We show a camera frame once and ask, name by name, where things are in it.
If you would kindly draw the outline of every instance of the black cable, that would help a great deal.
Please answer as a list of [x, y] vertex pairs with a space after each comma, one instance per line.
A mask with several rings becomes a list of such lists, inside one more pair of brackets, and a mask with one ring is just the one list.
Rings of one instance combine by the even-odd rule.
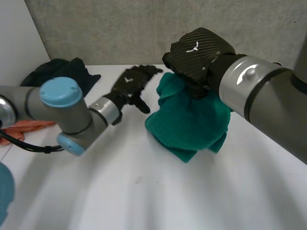
[[28, 144], [28, 143], [20, 141], [16, 138], [13, 138], [12, 136], [8, 135], [7, 133], [5, 133], [1, 129], [0, 129], [0, 136], [7, 139], [12, 144], [14, 144], [14, 145], [26, 150], [26, 151], [30, 151], [30, 152], [51, 153], [51, 152], [60, 152], [60, 151], [64, 150], [60, 145], [42, 147], [42, 146], [36, 146], [36, 145]]

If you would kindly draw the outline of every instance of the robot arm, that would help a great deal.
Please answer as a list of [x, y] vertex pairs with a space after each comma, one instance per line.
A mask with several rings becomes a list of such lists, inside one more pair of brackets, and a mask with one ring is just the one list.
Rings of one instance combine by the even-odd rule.
[[202, 98], [214, 90], [232, 110], [307, 164], [306, 58], [307, 40], [293, 72], [236, 55], [221, 37], [199, 28], [172, 44], [163, 61], [187, 83], [191, 96]]
[[68, 152], [80, 156], [110, 124], [121, 121], [121, 109], [133, 104], [141, 112], [150, 109], [140, 94], [153, 75], [155, 66], [127, 69], [111, 92], [87, 108], [78, 84], [65, 77], [47, 81], [41, 88], [0, 86], [1, 128], [20, 120], [55, 121], [62, 133], [57, 141]]

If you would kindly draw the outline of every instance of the blue joint cap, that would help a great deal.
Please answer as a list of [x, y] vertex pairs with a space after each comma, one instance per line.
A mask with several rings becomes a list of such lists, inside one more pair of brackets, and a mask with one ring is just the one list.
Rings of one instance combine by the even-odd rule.
[[42, 102], [54, 108], [67, 108], [77, 104], [83, 94], [78, 83], [71, 78], [58, 77], [46, 81], [39, 91]]
[[75, 156], [81, 156], [85, 152], [84, 148], [64, 136], [62, 133], [58, 135], [57, 142], [62, 146], [63, 149]]
[[0, 162], [0, 227], [5, 221], [7, 209], [14, 200], [15, 183], [10, 170]]

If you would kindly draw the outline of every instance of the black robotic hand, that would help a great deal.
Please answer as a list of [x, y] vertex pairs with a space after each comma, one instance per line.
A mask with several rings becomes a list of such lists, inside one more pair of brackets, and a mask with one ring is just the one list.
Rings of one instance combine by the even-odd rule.
[[134, 66], [125, 70], [112, 87], [111, 93], [104, 97], [113, 101], [119, 110], [125, 104], [135, 105], [141, 112], [148, 114], [150, 108], [141, 99], [141, 92], [150, 79], [162, 69], [155, 66]]
[[162, 60], [166, 67], [178, 74], [187, 84], [189, 94], [200, 99], [210, 88], [210, 65], [221, 55], [235, 55], [234, 48], [224, 39], [205, 28], [198, 28], [184, 35], [171, 45]]

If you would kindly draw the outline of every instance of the green cloth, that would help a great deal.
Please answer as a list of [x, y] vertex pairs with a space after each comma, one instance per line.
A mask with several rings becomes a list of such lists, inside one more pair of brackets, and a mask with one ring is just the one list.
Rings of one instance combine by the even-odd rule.
[[165, 73], [157, 93], [160, 109], [147, 118], [145, 126], [164, 147], [184, 162], [198, 150], [220, 150], [226, 139], [230, 109], [214, 91], [195, 100], [176, 74]]

